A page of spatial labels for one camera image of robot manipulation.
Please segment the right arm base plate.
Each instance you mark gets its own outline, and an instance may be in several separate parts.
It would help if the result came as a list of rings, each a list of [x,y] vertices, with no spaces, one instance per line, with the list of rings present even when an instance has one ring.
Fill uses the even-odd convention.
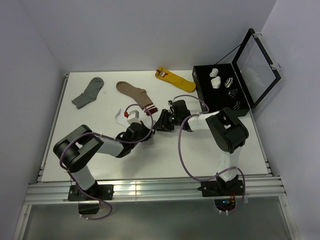
[[[201,182],[200,187],[197,188],[201,191],[203,197],[227,197],[227,196],[242,196],[245,190],[242,180],[235,182],[223,180]]]

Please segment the white sock black stripes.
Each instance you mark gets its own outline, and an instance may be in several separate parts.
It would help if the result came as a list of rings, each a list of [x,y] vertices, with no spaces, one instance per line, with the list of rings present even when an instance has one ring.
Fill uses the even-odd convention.
[[[128,128],[130,126],[130,124],[127,121],[127,118],[125,117],[125,110],[120,108],[118,110],[118,112],[115,114],[114,117],[116,123],[118,123],[119,125]]]

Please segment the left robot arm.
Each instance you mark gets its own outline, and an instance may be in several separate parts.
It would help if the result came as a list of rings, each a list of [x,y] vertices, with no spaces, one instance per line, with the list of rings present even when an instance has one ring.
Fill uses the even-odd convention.
[[[98,193],[97,181],[87,164],[99,151],[115,158],[127,156],[140,142],[149,140],[154,134],[143,122],[134,122],[115,139],[92,132],[85,124],[80,125],[53,147],[54,154],[75,182],[79,185],[79,194],[91,200]]]

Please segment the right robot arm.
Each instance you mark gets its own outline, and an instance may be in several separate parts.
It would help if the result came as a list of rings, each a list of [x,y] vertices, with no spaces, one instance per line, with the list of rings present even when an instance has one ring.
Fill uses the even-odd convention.
[[[218,180],[217,191],[222,195],[229,194],[233,188],[233,181],[239,174],[243,174],[238,168],[239,156],[242,147],[249,137],[249,131],[233,111],[225,107],[222,110],[191,114],[184,100],[170,101],[170,109],[163,109],[153,129],[161,132],[171,132],[176,126],[180,127],[178,134],[178,156],[186,174],[193,180],[201,180],[193,176],[187,169],[181,151],[182,131],[195,132],[209,130],[215,143],[220,149],[220,162],[217,173],[208,179]]]

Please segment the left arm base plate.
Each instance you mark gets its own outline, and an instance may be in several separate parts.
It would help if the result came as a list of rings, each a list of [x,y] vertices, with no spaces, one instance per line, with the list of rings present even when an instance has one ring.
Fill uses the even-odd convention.
[[[103,184],[93,187],[85,191],[87,195],[95,197],[101,200],[112,200],[114,193],[114,185],[113,184]],[[85,194],[81,193],[79,188],[76,185],[71,185],[69,188],[69,193],[67,200],[70,202],[78,202],[78,201],[90,201],[92,198],[89,198]]]

